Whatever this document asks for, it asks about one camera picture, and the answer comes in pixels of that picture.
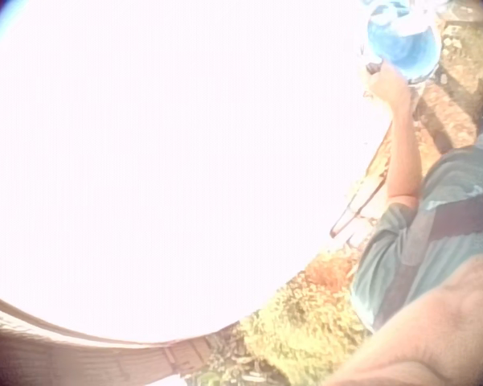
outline person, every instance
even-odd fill
[[[393,116],[388,206],[351,288],[374,334],[326,384],[483,384],[483,117],[422,181],[407,81],[384,63],[368,88]]]

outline sleeve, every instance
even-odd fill
[[[375,315],[395,274],[395,264],[415,214],[415,210],[401,203],[391,204],[362,253],[351,286],[351,300],[362,324],[370,331],[373,331]]]

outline hand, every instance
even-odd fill
[[[387,61],[383,61],[379,72],[368,74],[366,86],[376,97],[386,103],[392,112],[411,103],[411,90],[407,80]]]

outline shirt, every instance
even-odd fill
[[[483,253],[483,149],[443,156],[424,179],[416,211],[391,204],[371,237],[351,287],[370,331]]]

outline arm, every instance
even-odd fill
[[[389,63],[369,79],[369,89],[387,104],[393,116],[391,161],[387,173],[388,203],[418,205],[422,181],[420,151],[412,124],[411,90]]]
[[[406,306],[325,386],[483,383],[483,255]]]

